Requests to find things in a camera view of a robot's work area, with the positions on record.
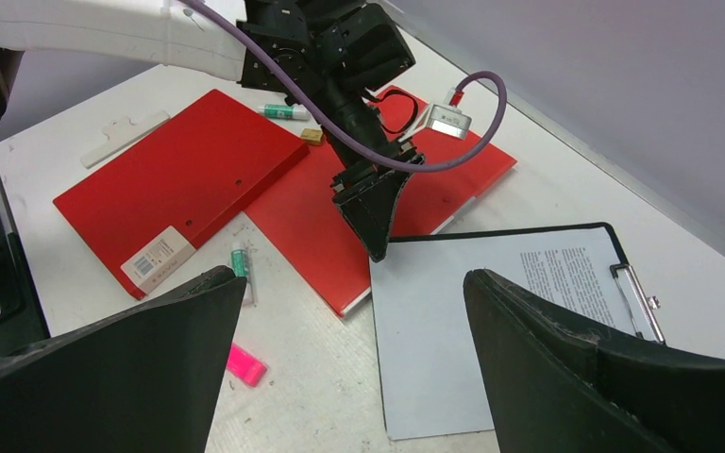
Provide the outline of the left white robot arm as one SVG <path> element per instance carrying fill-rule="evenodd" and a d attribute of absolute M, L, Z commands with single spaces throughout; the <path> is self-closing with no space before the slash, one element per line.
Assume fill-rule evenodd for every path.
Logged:
<path fill-rule="evenodd" d="M 372 260 L 386 255 L 409 175 L 425 168 L 374 109 L 373 92 L 415 63 L 374 3 L 0 1 L 0 76 L 41 49 L 191 69 L 304 106 L 343 164 L 333 201 Z"/>

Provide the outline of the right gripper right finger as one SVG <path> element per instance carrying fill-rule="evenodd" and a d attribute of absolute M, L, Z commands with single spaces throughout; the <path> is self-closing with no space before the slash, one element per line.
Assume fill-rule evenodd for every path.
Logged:
<path fill-rule="evenodd" d="M 725 452 L 725 360 L 641 339 L 497 273 L 464 303 L 503 452 Z"/>

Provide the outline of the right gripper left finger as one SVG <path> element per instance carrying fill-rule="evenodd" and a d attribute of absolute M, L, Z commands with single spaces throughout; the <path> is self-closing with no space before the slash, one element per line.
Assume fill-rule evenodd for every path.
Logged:
<path fill-rule="evenodd" d="M 0 452 L 201 452 L 246 281 L 220 265 L 0 355 Z"/>

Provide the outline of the black clipboard with paper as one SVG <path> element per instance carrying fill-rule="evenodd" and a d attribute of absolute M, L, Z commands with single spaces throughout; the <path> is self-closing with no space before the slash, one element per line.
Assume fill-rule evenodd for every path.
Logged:
<path fill-rule="evenodd" d="M 379 381 L 394 441 L 544 419 L 595 424 L 573 408 L 584 381 L 553 350 L 557 335 L 664 335 L 607 223 L 395 240 L 370 267 Z"/>

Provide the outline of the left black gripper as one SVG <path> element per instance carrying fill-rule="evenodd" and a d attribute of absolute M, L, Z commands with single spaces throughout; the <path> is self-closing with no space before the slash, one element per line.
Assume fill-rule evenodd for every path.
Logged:
<path fill-rule="evenodd" d="M 341 87 L 323 88 L 321 111 L 346 135 L 380 156 L 407 163 L 425 161 L 413 143 L 402 145 L 388 139 L 379 115 L 354 92 Z M 353 151 L 327 126 L 322 129 L 344 165 L 344 170 L 334 176 L 330 184 L 334 191 L 332 202 L 368 257 L 373 262 L 380 262 L 386 256 L 396 206 L 411 174 L 374 163 Z"/>

